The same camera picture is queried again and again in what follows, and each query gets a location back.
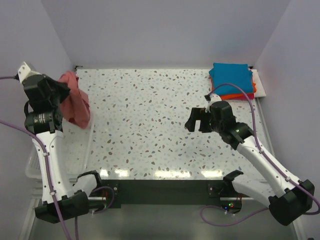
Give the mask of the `salmon pink t shirt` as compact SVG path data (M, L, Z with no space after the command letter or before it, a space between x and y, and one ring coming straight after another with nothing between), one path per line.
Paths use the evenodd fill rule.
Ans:
M79 88L79 77L72 71L65 72L60 83L66 83L70 89L68 97L60 104L63 117L71 124L86 129L91 121L88 94Z

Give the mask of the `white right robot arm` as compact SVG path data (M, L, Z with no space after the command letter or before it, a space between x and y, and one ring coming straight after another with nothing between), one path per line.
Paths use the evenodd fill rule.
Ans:
M223 178L222 189L227 196L233 197L239 193L255 199L283 226L310 213L315 202L315 186L309 180L301 181L281 165L261 144L254 130L236 120L228 102L215 101L208 107L193 107L185 128L194 132L196 121L200 122L201 133L218 133L266 180L263 184L247 177L240 170L234 170Z

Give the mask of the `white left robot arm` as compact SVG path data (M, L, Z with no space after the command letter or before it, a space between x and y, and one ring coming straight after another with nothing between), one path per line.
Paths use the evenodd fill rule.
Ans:
M63 114L60 104L69 96L67 84L40 74L29 73L21 80L28 98L24 126L33 134L42 178L42 204L35 216L55 224L85 215L95 208L89 196L99 196L104 190L97 171L80 174L71 184L63 160Z

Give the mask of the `folded orange t shirt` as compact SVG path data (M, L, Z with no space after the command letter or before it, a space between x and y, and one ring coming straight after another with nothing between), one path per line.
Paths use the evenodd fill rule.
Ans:
M253 93L253 86L252 90L243 89L246 94ZM238 88L231 86L231 85L224 85L220 88L220 97L222 100L240 100L239 97L244 95Z

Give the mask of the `white plastic basket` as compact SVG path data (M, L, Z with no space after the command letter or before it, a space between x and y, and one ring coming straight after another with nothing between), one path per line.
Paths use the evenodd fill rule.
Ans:
M77 178L87 168L93 133L95 117L92 116L87 128L82 129L67 120L62 121L64 139L62 141L62 156L65 169L70 179ZM25 168L25 174L30 179L41 180L41 168L35 147L32 147Z

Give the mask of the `folded magenta t shirt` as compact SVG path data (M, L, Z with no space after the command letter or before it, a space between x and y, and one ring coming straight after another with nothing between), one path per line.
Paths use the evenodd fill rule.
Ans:
M246 101L247 99L253 100L255 98L253 93L248 93L239 97L240 100Z

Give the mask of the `folded blue t shirt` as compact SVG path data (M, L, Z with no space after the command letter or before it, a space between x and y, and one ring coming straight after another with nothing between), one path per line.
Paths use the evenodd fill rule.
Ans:
M220 95L222 86L229 84L241 90L252 90L252 73L248 64L214 62L209 76L212 79L213 92L217 95Z

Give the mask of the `folded white t shirt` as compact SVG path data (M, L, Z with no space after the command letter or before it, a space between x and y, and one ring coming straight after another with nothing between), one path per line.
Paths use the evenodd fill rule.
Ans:
M266 97L266 92L259 77L258 71L256 69L250 70L252 73L251 83L253 87L254 98L264 98Z

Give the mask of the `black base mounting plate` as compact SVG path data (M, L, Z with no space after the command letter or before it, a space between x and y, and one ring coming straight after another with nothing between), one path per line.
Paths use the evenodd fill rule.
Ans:
M122 205L217 206L231 213L242 209L242 195L223 180L103 180L104 189L90 199L111 208Z

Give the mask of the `aluminium table frame rail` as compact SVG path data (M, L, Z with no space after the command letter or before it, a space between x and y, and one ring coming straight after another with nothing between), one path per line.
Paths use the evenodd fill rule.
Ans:
M272 141L271 141L270 134L269 134L269 131L268 131L268 127L267 127L267 124L266 124L266 120L265 120L265 116L264 116L263 109L262 109L262 106L261 106L260 98L255 98L255 102L256 102L256 106L257 106L257 111L259 113L261 125L262 125L262 128L263 128L263 133L264 133L264 138L265 138L265 141L266 141L267 149L274 156L275 152L274 152L274 149L273 149L273 146L272 146Z

